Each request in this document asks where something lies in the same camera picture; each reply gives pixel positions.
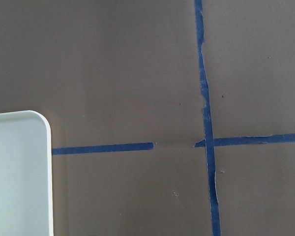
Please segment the white bear print tray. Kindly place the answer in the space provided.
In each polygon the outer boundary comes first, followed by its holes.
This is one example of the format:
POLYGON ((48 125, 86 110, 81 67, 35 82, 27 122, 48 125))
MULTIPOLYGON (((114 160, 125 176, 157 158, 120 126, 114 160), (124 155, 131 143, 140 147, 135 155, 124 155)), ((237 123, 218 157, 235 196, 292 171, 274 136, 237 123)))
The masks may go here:
POLYGON ((0 114, 0 236, 52 236, 51 129, 35 111, 0 114))

